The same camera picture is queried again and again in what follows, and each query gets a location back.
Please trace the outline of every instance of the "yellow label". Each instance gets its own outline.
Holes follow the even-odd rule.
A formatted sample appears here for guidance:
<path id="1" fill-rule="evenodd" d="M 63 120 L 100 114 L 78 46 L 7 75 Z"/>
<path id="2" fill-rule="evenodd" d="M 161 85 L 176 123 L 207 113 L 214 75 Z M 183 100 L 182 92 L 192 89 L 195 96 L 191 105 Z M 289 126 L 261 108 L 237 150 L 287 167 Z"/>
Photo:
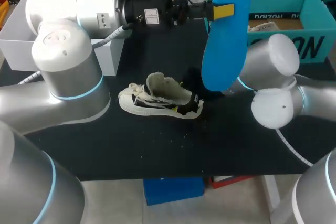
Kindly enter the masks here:
<path id="1" fill-rule="evenodd" d="M 214 20 L 233 16 L 235 14 L 235 4 L 214 6 Z"/>

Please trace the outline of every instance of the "black work surface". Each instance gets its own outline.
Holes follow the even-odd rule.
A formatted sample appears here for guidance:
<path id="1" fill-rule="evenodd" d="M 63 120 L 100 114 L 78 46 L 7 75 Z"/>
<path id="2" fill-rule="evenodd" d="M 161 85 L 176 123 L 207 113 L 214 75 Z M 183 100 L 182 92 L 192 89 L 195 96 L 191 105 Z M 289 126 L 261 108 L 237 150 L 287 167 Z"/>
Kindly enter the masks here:
<path id="1" fill-rule="evenodd" d="M 308 167 L 276 132 L 254 120 L 252 92 L 207 102 L 196 120 L 136 116 L 119 107 L 119 91 L 131 82 L 144 83 L 149 73 L 160 71 L 180 80 L 188 67 L 200 67 L 206 39 L 203 22 L 169 34 L 133 36 L 124 44 L 117 77 L 105 77 L 111 91 L 105 115 L 91 123 L 57 126 L 27 137 L 81 180 L 303 173 Z M 329 62 L 302 65 L 299 73 L 334 79 Z M 29 74 L 11 71 L 5 62 L 0 86 L 16 84 Z M 302 116 L 281 131 L 315 163 L 336 147 L 335 126 Z"/>

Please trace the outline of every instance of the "white sneaker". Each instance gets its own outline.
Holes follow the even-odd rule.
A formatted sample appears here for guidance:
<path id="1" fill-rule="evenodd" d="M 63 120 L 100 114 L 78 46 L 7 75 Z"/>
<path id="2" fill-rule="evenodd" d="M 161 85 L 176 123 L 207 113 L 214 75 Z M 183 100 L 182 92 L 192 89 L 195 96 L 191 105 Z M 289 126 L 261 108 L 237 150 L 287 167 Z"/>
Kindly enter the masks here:
<path id="1" fill-rule="evenodd" d="M 203 100 L 163 73 L 152 73 L 146 85 L 131 83 L 118 95 L 120 107 L 135 115 L 169 115 L 194 119 L 201 114 Z"/>

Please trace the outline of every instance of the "shoe sole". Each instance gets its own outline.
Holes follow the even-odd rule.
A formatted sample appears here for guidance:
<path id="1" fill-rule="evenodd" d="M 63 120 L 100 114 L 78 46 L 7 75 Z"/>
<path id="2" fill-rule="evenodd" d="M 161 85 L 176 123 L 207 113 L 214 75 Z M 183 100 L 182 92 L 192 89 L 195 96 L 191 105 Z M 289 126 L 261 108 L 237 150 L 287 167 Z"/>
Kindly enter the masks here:
<path id="1" fill-rule="evenodd" d="M 195 119 L 201 114 L 203 109 L 203 106 L 201 106 L 200 108 L 198 108 L 197 113 L 191 111 L 186 115 L 181 115 L 178 112 L 170 109 L 143 108 L 135 106 L 132 98 L 128 97 L 128 95 L 122 95 L 119 97 L 119 105 L 123 110 L 134 115 L 141 115 L 141 116 L 167 115 L 181 119 Z"/>

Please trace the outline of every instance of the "shoe laces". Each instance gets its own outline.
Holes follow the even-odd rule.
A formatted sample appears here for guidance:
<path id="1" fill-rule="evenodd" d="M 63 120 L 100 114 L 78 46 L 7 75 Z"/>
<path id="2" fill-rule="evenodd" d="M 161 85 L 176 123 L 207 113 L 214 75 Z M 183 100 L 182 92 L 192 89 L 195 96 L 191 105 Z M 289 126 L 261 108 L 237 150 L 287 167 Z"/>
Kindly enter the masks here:
<path id="1" fill-rule="evenodd" d="M 131 83 L 128 85 L 128 88 L 124 89 L 123 91 L 121 91 L 118 95 L 118 97 L 120 97 L 123 94 L 134 94 L 136 96 L 136 98 L 139 98 L 141 100 L 153 100 L 151 98 L 150 95 L 148 95 L 145 92 L 145 85 L 138 85 L 136 83 Z"/>

